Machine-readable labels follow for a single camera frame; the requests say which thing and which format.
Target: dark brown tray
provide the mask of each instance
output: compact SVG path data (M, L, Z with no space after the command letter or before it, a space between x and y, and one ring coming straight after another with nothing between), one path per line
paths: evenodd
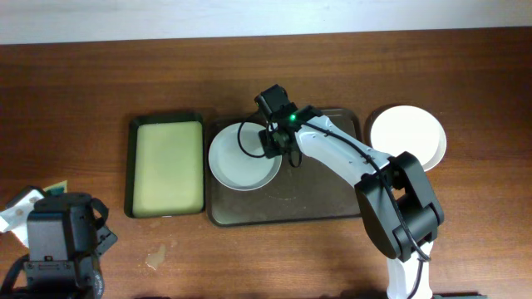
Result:
M350 110L327 109L323 114L340 130L360 139L358 119ZM242 119L211 123L206 133L209 147L223 128ZM259 118L252 121L261 124ZM210 169L207 170L206 183L207 214L215 225L221 227L360 216L353 187L327 166L306 156L303 156L301 167L296 169L283 157L275 178L253 191L235 191L223 186Z

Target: black tray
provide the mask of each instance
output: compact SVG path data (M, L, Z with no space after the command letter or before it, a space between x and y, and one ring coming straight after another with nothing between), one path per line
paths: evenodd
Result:
M323 114L340 130L360 139L358 119L350 110L328 109L323 110ZM223 128L243 119L211 123L206 133L209 146ZM252 121L264 125L259 118ZM207 214L221 227L360 216L354 188L327 166L305 156L301 167L296 169L283 157L275 178L253 191L236 191L223 186L210 169L206 173L206 183Z

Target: table stain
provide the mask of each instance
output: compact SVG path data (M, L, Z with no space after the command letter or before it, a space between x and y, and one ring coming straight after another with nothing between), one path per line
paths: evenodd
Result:
M161 244L158 252L150 253L146 257L145 263L154 270L160 266L161 263L165 261L166 246Z

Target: black device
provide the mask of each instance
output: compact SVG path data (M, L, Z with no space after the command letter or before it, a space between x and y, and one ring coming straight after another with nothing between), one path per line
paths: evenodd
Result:
M12 265L0 298L101 298L99 258L117 241L105 225L108 214L105 204L89 194L58 194L37 201L27 218L30 253ZM13 290L21 270L27 285Z

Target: wood grain surface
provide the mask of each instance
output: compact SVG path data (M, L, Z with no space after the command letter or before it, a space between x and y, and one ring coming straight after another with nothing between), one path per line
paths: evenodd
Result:
M119 237L101 259L105 298L384 291L386 260L360 220L216 228L204 213L124 215L134 115L249 113L274 83L300 106L348 108L362 124L385 105L430 111L448 141L428 173L446 213L433 291L530 297L532 28L3 46L0 203L64 179L102 199ZM161 244L154 271L145 258ZM27 249L8 233L0 250L3 277Z

